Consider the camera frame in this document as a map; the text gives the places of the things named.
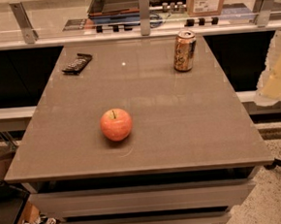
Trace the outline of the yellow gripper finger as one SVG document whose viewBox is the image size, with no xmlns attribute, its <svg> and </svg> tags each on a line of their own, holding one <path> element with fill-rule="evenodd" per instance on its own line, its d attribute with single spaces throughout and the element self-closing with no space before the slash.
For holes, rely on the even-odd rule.
<svg viewBox="0 0 281 224">
<path fill-rule="evenodd" d="M 281 31 L 272 37 L 265 58 L 265 69 L 256 85 L 254 102 L 258 106 L 274 106 L 281 101 Z"/>
</svg>

